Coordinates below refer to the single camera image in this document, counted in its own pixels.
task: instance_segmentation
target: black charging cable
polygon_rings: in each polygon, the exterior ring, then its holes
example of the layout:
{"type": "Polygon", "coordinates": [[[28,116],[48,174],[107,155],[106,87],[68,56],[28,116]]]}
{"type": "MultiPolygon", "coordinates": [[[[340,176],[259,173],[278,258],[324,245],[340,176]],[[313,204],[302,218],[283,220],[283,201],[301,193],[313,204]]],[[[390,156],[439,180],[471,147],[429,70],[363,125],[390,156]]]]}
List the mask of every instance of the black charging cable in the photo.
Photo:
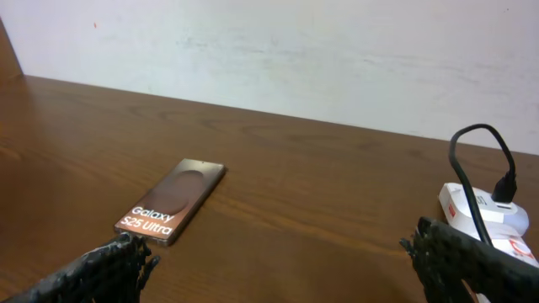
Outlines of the black charging cable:
{"type": "Polygon", "coordinates": [[[485,129],[485,130],[490,131],[490,133],[494,136],[494,138],[496,138],[496,141],[502,147],[502,151],[504,151],[505,157],[507,158],[507,162],[509,163],[509,171],[498,181],[492,193],[492,199],[496,202],[510,203],[513,200],[513,197],[515,196],[515,193],[516,193],[515,161],[513,160],[513,156],[511,156],[511,151],[509,150],[507,145],[505,145],[505,141],[504,139],[502,139],[502,136],[494,127],[490,125],[486,125],[486,124],[470,125],[468,127],[465,127],[459,130],[451,138],[450,147],[449,147],[449,162],[451,163],[451,166],[455,170],[457,177],[459,178],[459,180],[461,180],[462,187],[464,188],[464,194],[466,195],[466,199],[470,207],[470,212],[472,213],[473,223],[475,224],[475,227],[478,229],[478,234],[479,234],[479,237],[481,238],[481,241],[492,246],[492,241],[490,240],[490,237],[488,236],[487,228],[485,227],[483,218],[481,216],[481,212],[479,211],[478,202],[475,198],[475,194],[473,193],[473,188],[472,188],[472,185],[470,184],[470,180],[468,180],[468,177],[462,170],[462,167],[457,161],[456,156],[455,156],[456,141],[458,140],[458,138],[466,134],[467,132],[476,130],[476,129],[485,129]]]}

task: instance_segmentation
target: electrical extension socket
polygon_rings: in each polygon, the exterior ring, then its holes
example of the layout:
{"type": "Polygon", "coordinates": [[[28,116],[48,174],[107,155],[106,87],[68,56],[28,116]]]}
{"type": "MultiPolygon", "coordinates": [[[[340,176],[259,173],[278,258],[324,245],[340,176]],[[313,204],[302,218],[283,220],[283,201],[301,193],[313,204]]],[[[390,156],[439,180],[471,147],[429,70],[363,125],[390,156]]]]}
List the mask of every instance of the electrical extension socket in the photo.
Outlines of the electrical extension socket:
{"type": "MultiPolygon", "coordinates": [[[[539,268],[531,249],[522,240],[530,223],[526,211],[514,202],[495,202],[491,194],[484,190],[473,188],[473,193],[493,246],[511,257],[539,268]]],[[[444,184],[438,199],[451,227],[481,241],[462,185],[444,184]]]]}

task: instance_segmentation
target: red label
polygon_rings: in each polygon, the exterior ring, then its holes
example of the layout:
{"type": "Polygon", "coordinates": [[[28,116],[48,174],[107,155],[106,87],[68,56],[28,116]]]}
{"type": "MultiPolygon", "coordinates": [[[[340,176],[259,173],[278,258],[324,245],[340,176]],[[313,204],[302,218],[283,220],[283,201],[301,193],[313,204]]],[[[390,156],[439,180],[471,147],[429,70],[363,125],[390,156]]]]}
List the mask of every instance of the red label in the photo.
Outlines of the red label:
{"type": "Polygon", "coordinates": [[[451,214],[452,217],[455,216],[455,210],[453,210],[453,205],[452,204],[449,204],[449,213],[451,214]]]}

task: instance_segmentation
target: wooden desk surface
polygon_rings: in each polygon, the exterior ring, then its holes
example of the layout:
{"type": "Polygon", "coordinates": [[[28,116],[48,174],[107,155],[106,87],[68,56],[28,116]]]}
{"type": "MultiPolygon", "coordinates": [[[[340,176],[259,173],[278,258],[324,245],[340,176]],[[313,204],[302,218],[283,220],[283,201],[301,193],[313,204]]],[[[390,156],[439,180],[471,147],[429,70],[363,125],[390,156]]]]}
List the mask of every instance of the wooden desk surface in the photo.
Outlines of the wooden desk surface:
{"type": "MultiPolygon", "coordinates": [[[[457,181],[448,143],[20,78],[0,88],[0,300],[114,237],[182,158],[228,173],[163,257],[145,302],[416,302],[400,237],[457,181]]],[[[492,189],[501,152],[459,146],[492,189]]],[[[539,252],[539,157],[515,154],[539,252]]]]}

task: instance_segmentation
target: phone screen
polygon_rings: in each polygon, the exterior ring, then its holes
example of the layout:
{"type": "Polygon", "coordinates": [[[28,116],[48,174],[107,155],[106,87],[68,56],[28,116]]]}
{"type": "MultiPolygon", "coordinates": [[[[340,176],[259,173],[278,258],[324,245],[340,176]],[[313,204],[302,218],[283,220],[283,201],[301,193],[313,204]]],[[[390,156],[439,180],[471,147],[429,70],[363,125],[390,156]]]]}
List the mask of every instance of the phone screen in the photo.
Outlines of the phone screen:
{"type": "Polygon", "coordinates": [[[222,164],[184,159],[116,224],[170,245],[225,173],[222,164]]]}

